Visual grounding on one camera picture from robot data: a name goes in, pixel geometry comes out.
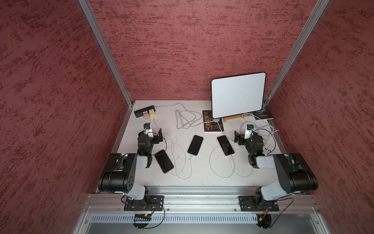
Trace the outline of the phone pink case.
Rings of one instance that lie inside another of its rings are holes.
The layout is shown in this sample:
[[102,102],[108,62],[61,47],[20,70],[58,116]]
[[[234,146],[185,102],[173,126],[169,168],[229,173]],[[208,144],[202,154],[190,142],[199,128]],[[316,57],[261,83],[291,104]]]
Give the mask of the phone pink case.
[[217,141],[225,156],[230,156],[235,153],[233,147],[231,146],[227,136],[218,136]]
[[155,155],[155,159],[157,160],[161,170],[163,173],[168,173],[172,169],[174,169],[174,165],[170,160],[169,156],[167,155],[165,150],[160,150]]

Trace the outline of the phone teal case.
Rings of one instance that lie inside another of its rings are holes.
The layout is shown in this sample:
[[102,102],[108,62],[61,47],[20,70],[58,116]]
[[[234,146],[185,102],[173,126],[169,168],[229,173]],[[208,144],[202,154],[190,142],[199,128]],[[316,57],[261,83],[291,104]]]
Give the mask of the phone teal case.
[[201,136],[194,135],[190,146],[188,148],[188,153],[193,156],[197,156],[201,148],[204,138]]

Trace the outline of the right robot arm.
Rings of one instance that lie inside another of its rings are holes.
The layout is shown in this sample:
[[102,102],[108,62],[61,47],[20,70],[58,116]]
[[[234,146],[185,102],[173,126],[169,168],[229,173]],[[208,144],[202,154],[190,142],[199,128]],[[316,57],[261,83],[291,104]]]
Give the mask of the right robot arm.
[[247,130],[245,134],[235,131],[234,142],[245,147],[249,164],[253,168],[273,169],[277,173],[275,182],[256,189],[251,200],[256,208],[264,210],[281,198],[318,188],[318,180],[301,154],[266,156],[263,153],[263,137],[253,130]]

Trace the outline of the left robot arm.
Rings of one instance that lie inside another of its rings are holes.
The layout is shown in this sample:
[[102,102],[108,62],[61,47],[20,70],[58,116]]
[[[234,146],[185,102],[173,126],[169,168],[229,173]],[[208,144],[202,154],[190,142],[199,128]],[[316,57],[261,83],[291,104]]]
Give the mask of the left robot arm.
[[162,130],[154,133],[144,130],[138,135],[136,153],[112,153],[98,181],[98,190],[113,194],[122,194],[130,204],[149,206],[151,204],[149,190],[135,181],[137,169],[146,169],[153,160],[153,146],[164,140]]

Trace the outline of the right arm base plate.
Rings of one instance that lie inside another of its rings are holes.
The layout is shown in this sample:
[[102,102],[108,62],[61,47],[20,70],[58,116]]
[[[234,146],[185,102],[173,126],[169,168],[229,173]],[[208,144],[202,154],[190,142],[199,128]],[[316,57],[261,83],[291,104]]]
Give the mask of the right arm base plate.
[[242,212],[278,212],[276,201],[266,201],[254,196],[239,196],[239,206]]

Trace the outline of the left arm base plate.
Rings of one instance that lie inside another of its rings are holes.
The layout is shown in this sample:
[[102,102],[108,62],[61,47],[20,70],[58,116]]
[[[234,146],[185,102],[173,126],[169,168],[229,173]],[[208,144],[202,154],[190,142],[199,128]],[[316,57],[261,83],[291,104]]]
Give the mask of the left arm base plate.
[[124,203],[124,211],[162,211],[164,196],[150,195],[143,200],[128,199]]

